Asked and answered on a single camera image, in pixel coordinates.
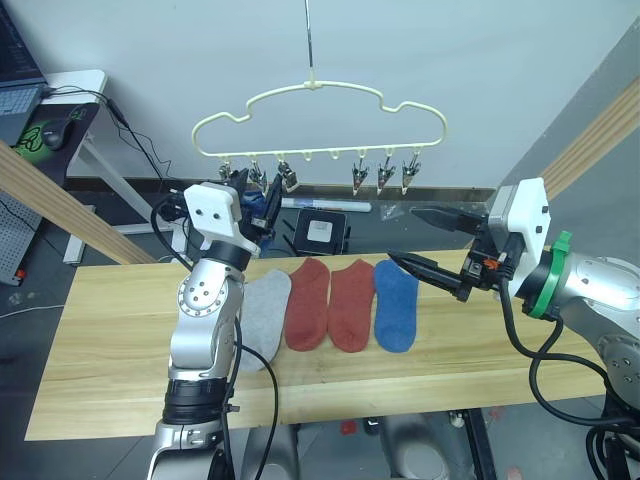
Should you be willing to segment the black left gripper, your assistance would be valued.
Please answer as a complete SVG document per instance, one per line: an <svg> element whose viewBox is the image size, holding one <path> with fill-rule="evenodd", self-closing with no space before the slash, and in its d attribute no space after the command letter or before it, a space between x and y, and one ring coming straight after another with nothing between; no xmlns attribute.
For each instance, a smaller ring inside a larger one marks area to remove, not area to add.
<svg viewBox="0 0 640 480"><path fill-rule="evenodd" d="M229 177L229 186L235 190L241 204L240 232L253 243L271 243L273 229L282 204L282 175L278 173L267 192L267 197L244 197L249 170L234 170Z"/></svg>

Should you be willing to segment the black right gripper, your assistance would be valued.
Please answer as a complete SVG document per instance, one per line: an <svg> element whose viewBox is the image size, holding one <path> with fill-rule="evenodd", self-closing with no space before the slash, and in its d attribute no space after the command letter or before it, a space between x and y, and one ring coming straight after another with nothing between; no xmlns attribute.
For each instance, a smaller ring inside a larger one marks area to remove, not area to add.
<svg viewBox="0 0 640 480"><path fill-rule="evenodd" d="M414 207L411 213L441 230L474 235L460 276L417 254L388 251L389 258L411 276L451 294L456 293L456 299L462 302L468 300L472 288L497 290L503 279L507 282L513 279L523 254L521 233L508 233L505 239L495 240L487 215L452 207Z"/></svg>

